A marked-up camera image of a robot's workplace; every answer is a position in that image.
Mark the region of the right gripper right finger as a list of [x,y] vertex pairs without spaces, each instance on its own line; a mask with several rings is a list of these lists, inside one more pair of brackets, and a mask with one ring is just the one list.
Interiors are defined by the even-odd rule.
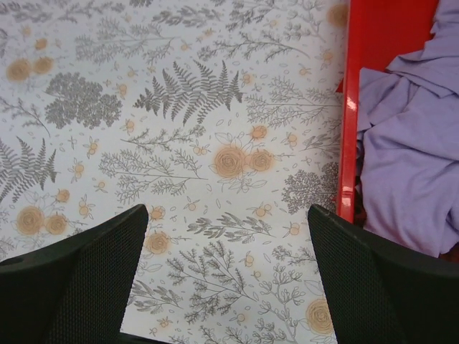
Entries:
[[405,248],[319,205],[313,249],[339,343],[457,343],[458,264]]

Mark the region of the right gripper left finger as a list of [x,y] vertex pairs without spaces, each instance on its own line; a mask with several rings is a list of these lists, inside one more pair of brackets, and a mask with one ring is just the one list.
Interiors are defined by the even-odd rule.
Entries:
[[120,327],[147,224],[139,204],[1,262],[1,342],[127,343]]

